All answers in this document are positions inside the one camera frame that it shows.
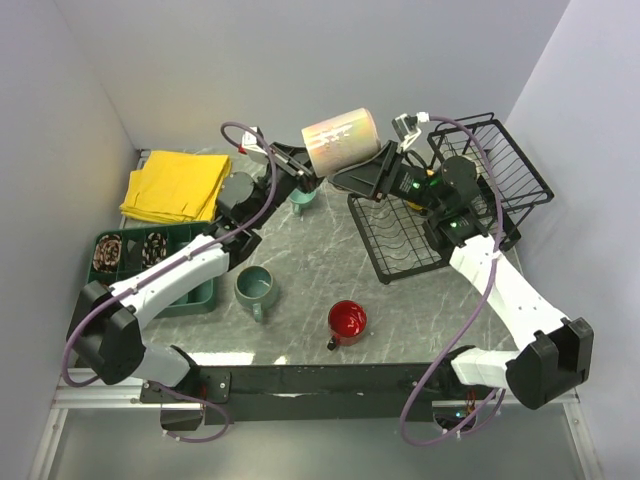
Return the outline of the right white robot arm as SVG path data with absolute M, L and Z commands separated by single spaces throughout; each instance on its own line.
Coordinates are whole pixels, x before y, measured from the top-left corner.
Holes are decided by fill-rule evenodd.
M 472 386 L 507 389 L 536 410 L 585 383 L 593 328 L 545 300 L 502 253 L 502 207 L 495 207 L 496 231 L 490 233 L 473 205 L 485 184 L 476 163 L 457 155 L 436 170 L 420 169 L 404 164 L 394 147 L 388 143 L 372 159 L 337 170 L 330 182 L 361 198 L 393 196 L 426 209 L 430 247 L 481 293 L 478 306 L 491 307 L 516 345 L 513 351 L 497 351 L 450 344 L 418 384 L 424 386 L 441 370 L 438 385 L 447 397 L 460 398 Z

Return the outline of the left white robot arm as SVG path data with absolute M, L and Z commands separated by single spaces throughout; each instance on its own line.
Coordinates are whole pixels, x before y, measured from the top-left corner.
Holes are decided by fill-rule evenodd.
M 214 221 L 180 250 L 123 281 L 85 285 L 63 355 L 76 353 L 106 385 L 132 377 L 164 386 L 176 401 L 193 399 L 199 366 L 177 346 L 145 342 L 142 331 L 174 301 L 244 263 L 262 241 L 259 230 L 287 197 L 322 182 L 303 147 L 274 142 L 263 157 L 262 176 L 237 172 L 223 181 Z

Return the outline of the pink mug dark interior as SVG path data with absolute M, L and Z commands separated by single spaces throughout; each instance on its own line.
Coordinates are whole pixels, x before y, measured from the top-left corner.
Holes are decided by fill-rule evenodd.
M 375 121 L 366 108 L 358 108 L 301 130 L 304 147 L 317 178 L 355 193 L 335 176 L 344 169 L 371 160 L 381 149 Z

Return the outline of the cream floral mug green interior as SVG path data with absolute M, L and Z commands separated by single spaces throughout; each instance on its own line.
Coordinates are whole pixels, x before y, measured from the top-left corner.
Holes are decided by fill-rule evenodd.
M 473 163 L 477 172 L 481 172 L 485 169 L 485 165 L 481 157 L 472 156 L 472 155 L 462 155 L 462 158 Z

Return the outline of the grey-green glazed mug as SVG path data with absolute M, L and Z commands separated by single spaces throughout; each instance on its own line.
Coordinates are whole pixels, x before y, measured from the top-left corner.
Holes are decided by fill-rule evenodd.
M 278 300 L 279 287 L 268 269 L 249 266 L 238 274 L 234 293 L 241 307 L 247 310 L 256 322 L 262 323 L 266 312 Z

